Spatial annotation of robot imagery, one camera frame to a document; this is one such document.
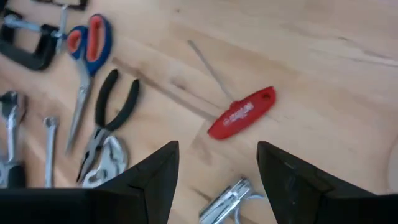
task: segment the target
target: spanner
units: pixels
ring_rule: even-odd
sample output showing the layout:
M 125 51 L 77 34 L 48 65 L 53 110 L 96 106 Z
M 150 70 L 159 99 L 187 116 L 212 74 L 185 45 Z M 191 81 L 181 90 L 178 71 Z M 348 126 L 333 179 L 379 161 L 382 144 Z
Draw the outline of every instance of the spanner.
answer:
M 3 162 L 2 180 L 7 188 L 26 187 L 25 169 L 18 149 L 19 124 L 26 109 L 26 97 L 16 91 L 8 91 L 0 96 L 1 115 L 7 126 L 8 160 Z
M 55 133 L 58 128 L 58 118 L 54 116 L 46 117 L 43 121 L 47 128 L 47 157 L 45 159 L 45 188 L 53 187 L 53 159 L 54 159 L 54 145 Z

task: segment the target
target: metal tool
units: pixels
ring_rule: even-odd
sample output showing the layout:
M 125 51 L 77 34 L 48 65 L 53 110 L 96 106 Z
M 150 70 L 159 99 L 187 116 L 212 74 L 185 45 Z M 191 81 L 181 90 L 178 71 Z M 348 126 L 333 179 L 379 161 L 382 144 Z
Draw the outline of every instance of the metal tool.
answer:
M 188 40 L 188 44 L 205 64 L 205 67 L 217 81 L 225 95 L 232 101 L 228 110 L 207 131 L 211 137 L 218 140 L 229 138 L 252 125 L 273 107 L 276 101 L 276 93 L 273 86 L 259 90 L 242 100 L 234 100 L 232 94 L 225 88 L 223 82 L 213 67 L 206 61 L 195 43 L 192 40 Z
M 58 118 L 54 116 L 46 117 L 43 121 L 47 128 L 47 157 L 45 158 L 45 175 L 44 187 L 53 187 L 53 160 L 54 160 L 54 145 L 55 134 L 58 128 Z
M 227 187 L 220 196 L 199 213 L 201 224 L 223 224 L 224 220 L 234 213 L 235 223 L 239 224 L 239 208 L 243 200 L 264 198 L 253 193 L 253 188 L 246 178 Z
M 57 45 L 55 47 L 56 53 L 60 53 L 62 49 L 62 43 L 65 38 L 65 29 L 67 26 L 67 21 L 68 21 L 68 6 L 62 7 L 61 10 L 61 18 L 60 18 L 60 25 L 57 30 L 51 31 L 50 35 L 54 38 L 57 39 Z M 47 32 L 46 30 L 43 30 L 41 25 L 38 25 L 33 22 L 27 22 L 23 20 L 22 18 L 18 17 L 15 14 L 10 14 L 6 17 L 4 17 L 4 25 L 8 26 L 9 28 L 22 28 L 22 29 L 27 29 L 32 32 L 36 33 L 43 33 Z
M 7 187 L 7 169 L 6 164 L 7 156 L 0 154 L 0 188 Z
M 130 117 L 139 95 L 139 80 L 134 80 L 127 100 L 120 110 L 119 114 L 108 124 L 105 124 L 105 111 L 108 102 L 109 94 L 118 79 L 119 73 L 115 69 L 106 78 L 101 90 L 99 91 L 98 99 L 95 108 L 95 129 L 91 135 L 90 141 L 86 146 L 85 153 L 81 159 L 81 166 L 77 182 L 82 182 L 85 175 L 90 171 L 93 165 L 97 152 L 103 148 L 104 140 L 115 130 L 120 128 Z
M 70 152 L 75 142 L 81 116 L 90 95 L 92 79 L 105 64 L 112 47 L 112 30 L 108 20 L 100 14 L 95 14 L 90 17 L 88 23 L 88 27 L 76 26 L 73 28 L 67 39 L 69 53 L 78 65 L 80 86 L 65 150 L 66 154 Z
M 76 9 L 76 10 L 85 10 L 88 0 L 79 0 L 77 1 L 78 3 L 76 4 L 76 1 L 56 1 L 56 0 L 32 0 L 35 2 L 42 2 L 42 3 L 50 3 L 50 4 L 56 4 L 58 6 L 65 6 L 68 5 L 69 8 L 71 9 Z
M 39 43 L 34 52 L 28 52 L 14 45 L 16 32 L 20 28 L 40 33 Z M 48 24 L 40 26 L 26 22 L 22 19 L 22 15 L 6 9 L 4 12 L 4 24 L 0 29 L 0 53 L 28 69 L 34 71 L 44 70 L 54 58 L 57 43 L 63 40 L 61 31 L 61 28 Z
M 127 150 L 116 136 L 108 136 L 104 141 L 101 160 L 96 170 L 87 173 L 83 187 L 94 188 L 122 174 L 129 162 Z
M 25 187 L 25 170 L 18 151 L 19 124 L 25 115 L 26 98 L 16 91 L 0 97 L 1 115 L 7 126 L 8 160 L 2 162 L 3 184 L 8 188 Z

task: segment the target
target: wooden table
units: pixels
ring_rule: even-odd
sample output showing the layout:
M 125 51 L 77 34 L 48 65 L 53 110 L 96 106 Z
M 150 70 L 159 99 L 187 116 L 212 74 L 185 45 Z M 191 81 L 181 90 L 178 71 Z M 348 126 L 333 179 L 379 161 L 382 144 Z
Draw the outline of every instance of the wooden table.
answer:
M 11 0 L 29 21 L 57 24 L 60 8 Z M 130 165 L 170 140 L 180 141 L 180 173 L 170 223 L 198 223 L 198 212 L 227 185 L 248 177 L 264 193 L 256 164 L 258 141 L 272 144 L 377 194 L 389 191 L 387 162 L 398 135 L 398 2 L 392 0 L 93 0 L 70 13 L 68 28 L 94 13 L 107 16 L 115 45 L 95 79 L 78 142 L 64 148 L 79 77 L 68 54 L 31 72 L 0 56 L 0 91 L 23 91 L 29 111 L 23 148 L 31 187 L 44 184 L 48 115 L 60 117 L 55 185 L 73 187 L 93 130 L 94 103 L 109 71 L 122 71 L 111 95 L 110 119 L 131 81 L 142 98 L 117 135 Z M 20 35 L 32 49 L 37 35 Z M 239 135 L 215 141 L 206 130 L 229 105 L 187 44 L 192 39 L 236 99 L 272 85 L 277 103 Z M 3 142 L 6 131 L 1 129 Z M 269 202 L 248 202 L 243 223 L 275 223 Z

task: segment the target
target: pliers jaw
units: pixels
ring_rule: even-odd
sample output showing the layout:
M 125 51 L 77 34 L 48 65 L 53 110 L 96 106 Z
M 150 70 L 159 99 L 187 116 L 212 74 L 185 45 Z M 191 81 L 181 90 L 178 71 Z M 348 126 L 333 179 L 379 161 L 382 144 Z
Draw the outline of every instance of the pliers jaw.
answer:
M 80 170 L 76 183 L 82 183 L 86 174 L 93 167 L 95 159 L 98 157 L 99 151 L 102 149 L 105 139 L 111 134 L 110 131 L 95 126 L 94 132 L 90 137 L 90 141 L 86 146 L 85 155 L 81 160 Z

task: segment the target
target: blue scissor handle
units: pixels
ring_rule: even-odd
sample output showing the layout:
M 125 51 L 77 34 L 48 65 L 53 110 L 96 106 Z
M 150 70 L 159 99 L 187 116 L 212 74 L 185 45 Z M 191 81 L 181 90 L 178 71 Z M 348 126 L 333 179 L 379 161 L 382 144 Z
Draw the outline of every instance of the blue scissor handle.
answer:
M 68 48 L 70 55 L 76 60 L 80 59 L 81 51 L 85 51 L 83 62 L 87 67 L 89 76 L 94 77 L 111 53 L 113 44 L 112 27 L 109 21 L 101 14 L 91 16 L 88 24 L 88 27 L 76 26 L 70 31 Z

